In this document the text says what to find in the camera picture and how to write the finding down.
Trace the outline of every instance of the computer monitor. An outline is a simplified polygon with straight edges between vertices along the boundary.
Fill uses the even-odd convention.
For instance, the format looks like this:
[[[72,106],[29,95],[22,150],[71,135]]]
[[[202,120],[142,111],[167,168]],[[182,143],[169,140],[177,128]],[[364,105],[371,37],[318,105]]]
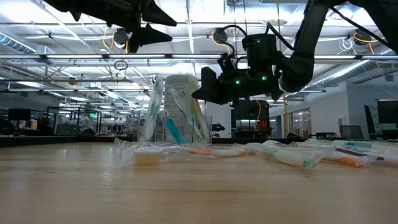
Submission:
[[[9,121],[30,121],[30,109],[8,109]]]
[[[379,124],[398,124],[398,100],[380,100],[377,110]]]

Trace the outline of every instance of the workstation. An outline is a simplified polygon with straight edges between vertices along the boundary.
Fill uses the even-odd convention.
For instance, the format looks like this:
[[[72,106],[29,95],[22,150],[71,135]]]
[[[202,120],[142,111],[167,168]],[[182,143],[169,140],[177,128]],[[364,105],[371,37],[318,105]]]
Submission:
[[[81,1],[0,2],[4,223],[394,222],[394,1]]]

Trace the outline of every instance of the window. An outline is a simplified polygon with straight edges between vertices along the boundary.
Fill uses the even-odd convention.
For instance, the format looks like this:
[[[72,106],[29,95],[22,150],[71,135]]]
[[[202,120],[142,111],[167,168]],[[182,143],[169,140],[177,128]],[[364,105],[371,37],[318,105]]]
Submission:
[[[311,135],[311,110],[305,109],[290,114],[290,131],[303,138]]]

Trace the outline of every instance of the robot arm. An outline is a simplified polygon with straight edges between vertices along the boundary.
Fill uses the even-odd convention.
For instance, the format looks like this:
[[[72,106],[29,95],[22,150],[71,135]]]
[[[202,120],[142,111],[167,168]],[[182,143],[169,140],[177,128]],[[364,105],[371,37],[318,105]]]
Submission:
[[[342,16],[352,25],[376,38],[384,45],[398,52],[398,0],[350,0],[351,4],[363,7],[372,17],[388,43],[375,36],[370,31],[345,18],[334,6],[343,4],[346,0],[308,0],[304,11],[304,18],[297,32],[292,56],[287,58],[282,52],[276,51],[275,35],[283,39],[277,31],[268,24],[275,35],[254,34],[247,35],[243,41],[243,48],[247,52],[247,70],[233,67],[229,61],[231,55],[222,56],[219,61],[223,73],[219,79],[209,68],[201,71],[202,87],[192,93],[194,98],[224,104],[239,98],[254,95],[270,94],[277,100],[282,91],[300,91],[308,84],[313,75],[315,47],[320,36],[329,8]],[[275,72],[270,71],[276,65]]]

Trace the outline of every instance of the table surface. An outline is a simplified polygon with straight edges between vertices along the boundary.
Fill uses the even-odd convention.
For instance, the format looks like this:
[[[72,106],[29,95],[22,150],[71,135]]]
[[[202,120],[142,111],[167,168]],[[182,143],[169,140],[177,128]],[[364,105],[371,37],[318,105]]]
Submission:
[[[398,169],[257,156],[122,166],[109,143],[0,149],[1,223],[396,223]]]

